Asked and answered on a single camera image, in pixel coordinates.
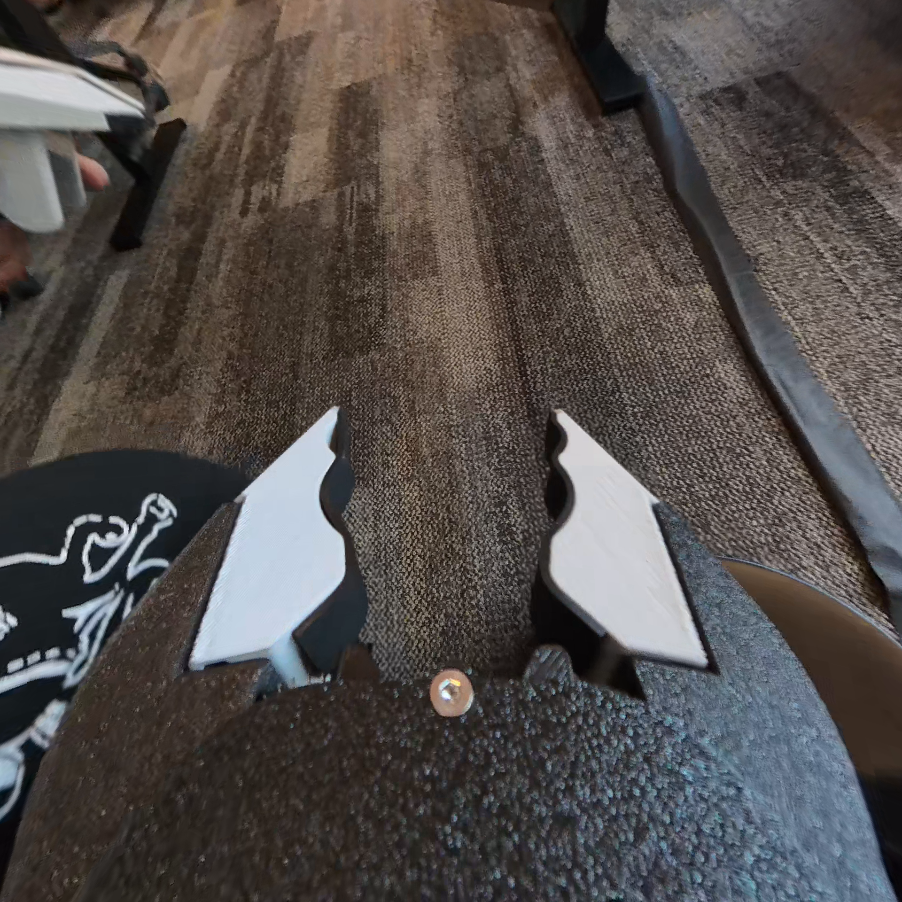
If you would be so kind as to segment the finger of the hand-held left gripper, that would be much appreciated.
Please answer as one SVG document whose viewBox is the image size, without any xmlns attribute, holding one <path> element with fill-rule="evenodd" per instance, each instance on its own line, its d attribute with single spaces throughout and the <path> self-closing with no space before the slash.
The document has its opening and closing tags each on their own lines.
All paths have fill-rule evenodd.
<svg viewBox="0 0 902 902">
<path fill-rule="evenodd" d="M 120 120 L 149 121 L 140 100 L 78 66 L 1 51 L 3 132 L 106 132 Z"/>
</svg>

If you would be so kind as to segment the black table foot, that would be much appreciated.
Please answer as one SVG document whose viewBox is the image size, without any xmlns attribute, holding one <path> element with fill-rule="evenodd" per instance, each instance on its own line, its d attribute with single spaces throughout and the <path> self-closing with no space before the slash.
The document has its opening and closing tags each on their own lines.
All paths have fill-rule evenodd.
<svg viewBox="0 0 902 902">
<path fill-rule="evenodd" d="M 607 32 L 609 6 L 609 1 L 551 4 L 605 116 L 637 107 L 645 93 L 644 79 L 626 62 Z"/>
</svg>

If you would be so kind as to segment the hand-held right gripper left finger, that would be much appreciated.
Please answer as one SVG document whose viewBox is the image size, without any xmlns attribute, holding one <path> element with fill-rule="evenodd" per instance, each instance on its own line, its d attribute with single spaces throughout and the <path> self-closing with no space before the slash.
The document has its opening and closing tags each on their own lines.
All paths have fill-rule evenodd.
<svg viewBox="0 0 902 902">
<path fill-rule="evenodd" d="M 188 666 L 267 660 L 338 670 L 368 600 L 344 512 L 355 490 L 342 410 L 328 410 L 239 496 Z"/>
</svg>

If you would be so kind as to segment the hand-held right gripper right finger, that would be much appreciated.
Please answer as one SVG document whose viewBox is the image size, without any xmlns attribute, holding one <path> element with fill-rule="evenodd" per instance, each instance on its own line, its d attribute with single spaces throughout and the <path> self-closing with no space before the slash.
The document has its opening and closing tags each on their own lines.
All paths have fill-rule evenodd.
<svg viewBox="0 0 902 902">
<path fill-rule="evenodd" d="M 553 527 L 540 580 L 615 657 L 711 663 L 660 525 L 659 499 L 563 411 L 548 418 Z"/>
</svg>

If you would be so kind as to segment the person's leg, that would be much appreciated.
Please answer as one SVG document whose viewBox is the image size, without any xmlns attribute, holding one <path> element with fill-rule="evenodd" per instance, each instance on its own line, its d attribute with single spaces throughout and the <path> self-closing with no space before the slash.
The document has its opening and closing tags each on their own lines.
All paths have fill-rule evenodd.
<svg viewBox="0 0 902 902">
<path fill-rule="evenodd" d="M 107 640 L 250 478 L 152 450 L 109 450 L 1 483 L 2 854 L 66 708 Z"/>
</svg>

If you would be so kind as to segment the brown round seat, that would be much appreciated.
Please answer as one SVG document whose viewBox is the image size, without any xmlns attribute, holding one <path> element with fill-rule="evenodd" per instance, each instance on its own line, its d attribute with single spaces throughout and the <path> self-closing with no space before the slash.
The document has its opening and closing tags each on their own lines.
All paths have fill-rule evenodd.
<svg viewBox="0 0 902 902">
<path fill-rule="evenodd" d="M 795 576 L 735 558 L 723 564 L 805 667 L 849 751 L 881 845 L 900 859 L 900 644 Z"/>
</svg>

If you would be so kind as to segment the person's left hand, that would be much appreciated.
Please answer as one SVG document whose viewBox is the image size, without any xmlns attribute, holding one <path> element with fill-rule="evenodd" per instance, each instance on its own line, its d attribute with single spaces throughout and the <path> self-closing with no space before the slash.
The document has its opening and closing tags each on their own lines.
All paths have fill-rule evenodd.
<svg viewBox="0 0 902 902">
<path fill-rule="evenodd" d="M 107 171 L 96 161 L 77 155 L 78 167 L 86 189 L 99 191 L 109 184 Z M 8 292 L 16 282 L 24 280 L 32 262 L 28 235 L 11 222 L 1 220 L 1 292 Z"/>
</svg>

